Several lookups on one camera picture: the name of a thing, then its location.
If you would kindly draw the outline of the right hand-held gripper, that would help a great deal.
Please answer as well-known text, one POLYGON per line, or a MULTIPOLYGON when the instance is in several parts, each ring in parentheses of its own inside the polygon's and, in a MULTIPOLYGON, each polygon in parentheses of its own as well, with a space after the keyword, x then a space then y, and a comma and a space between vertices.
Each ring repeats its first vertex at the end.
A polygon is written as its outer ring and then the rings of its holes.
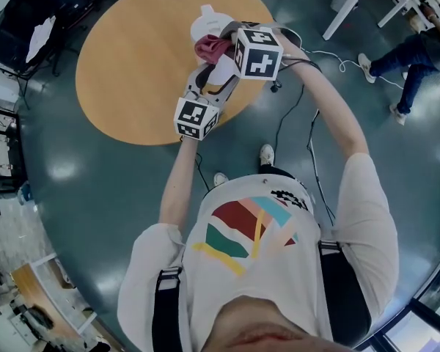
POLYGON ((265 24, 232 21, 222 30, 221 39, 234 44, 234 72, 240 79, 275 81, 283 47, 265 24))

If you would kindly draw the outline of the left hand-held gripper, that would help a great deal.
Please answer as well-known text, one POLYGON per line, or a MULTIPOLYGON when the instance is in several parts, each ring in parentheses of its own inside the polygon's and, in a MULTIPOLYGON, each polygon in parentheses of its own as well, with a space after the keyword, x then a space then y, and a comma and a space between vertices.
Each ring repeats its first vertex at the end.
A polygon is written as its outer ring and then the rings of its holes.
POLYGON ((213 64, 204 63, 188 77, 185 94, 178 99, 174 116, 177 134, 202 141, 219 123, 224 105, 240 81, 233 75, 217 91, 202 91, 210 74, 215 70, 213 64))

